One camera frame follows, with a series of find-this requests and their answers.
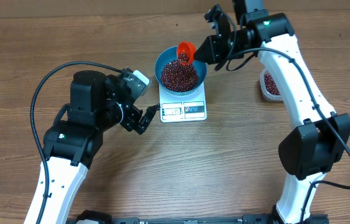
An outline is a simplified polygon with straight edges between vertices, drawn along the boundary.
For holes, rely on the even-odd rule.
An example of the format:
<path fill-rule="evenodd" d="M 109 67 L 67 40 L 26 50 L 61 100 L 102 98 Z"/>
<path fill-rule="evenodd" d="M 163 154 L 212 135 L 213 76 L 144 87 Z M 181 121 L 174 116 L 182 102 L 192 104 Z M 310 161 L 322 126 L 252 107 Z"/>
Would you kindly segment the red scoop with blue handle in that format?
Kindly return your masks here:
<path fill-rule="evenodd" d="M 191 42 L 180 42 L 177 46 L 177 59 L 182 65 L 190 65 L 194 62 L 195 46 Z"/>

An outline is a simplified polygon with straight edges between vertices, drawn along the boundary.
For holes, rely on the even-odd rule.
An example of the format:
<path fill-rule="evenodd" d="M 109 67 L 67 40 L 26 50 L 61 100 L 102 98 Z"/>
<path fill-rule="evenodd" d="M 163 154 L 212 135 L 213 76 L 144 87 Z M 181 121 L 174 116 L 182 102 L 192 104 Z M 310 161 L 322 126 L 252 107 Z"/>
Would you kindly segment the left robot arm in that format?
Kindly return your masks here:
<path fill-rule="evenodd" d="M 138 110 L 134 102 L 151 80 L 138 70 L 119 75 L 98 71 L 76 72 L 70 102 L 62 106 L 44 135 L 39 183 L 27 212 L 26 223 L 66 223 L 71 205 L 103 145 L 103 133 L 120 124 L 143 134 L 158 105 Z"/>

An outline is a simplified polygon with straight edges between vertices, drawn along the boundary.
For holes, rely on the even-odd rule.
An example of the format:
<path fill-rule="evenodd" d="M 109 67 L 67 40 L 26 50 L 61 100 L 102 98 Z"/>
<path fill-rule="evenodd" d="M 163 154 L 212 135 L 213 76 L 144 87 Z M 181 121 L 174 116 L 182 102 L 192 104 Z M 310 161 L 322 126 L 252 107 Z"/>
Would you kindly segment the red beans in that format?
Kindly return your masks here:
<path fill-rule="evenodd" d="M 206 65 L 203 63 L 187 64 L 190 57 L 182 52 L 177 59 L 171 60 L 163 66 L 159 81 L 167 90 L 176 93 L 186 93 L 199 87 L 206 77 Z"/>

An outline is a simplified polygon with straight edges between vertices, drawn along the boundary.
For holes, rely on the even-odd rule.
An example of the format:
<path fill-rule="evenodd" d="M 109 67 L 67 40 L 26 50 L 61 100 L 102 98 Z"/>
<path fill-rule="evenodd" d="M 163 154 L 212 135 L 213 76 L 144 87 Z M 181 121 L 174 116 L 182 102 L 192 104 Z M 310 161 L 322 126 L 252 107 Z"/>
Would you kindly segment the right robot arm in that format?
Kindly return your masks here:
<path fill-rule="evenodd" d="M 343 155 L 350 117 L 337 114 L 318 89 L 285 14 L 269 14 L 262 1 L 234 1 L 233 6 L 235 19 L 219 5 L 205 14 L 216 32 L 193 56 L 216 68 L 247 53 L 259 58 L 279 90 L 292 127 L 279 144 L 287 176 L 269 222 L 327 223 L 326 216 L 310 214 L 310 205 L 317 187 Z"/>

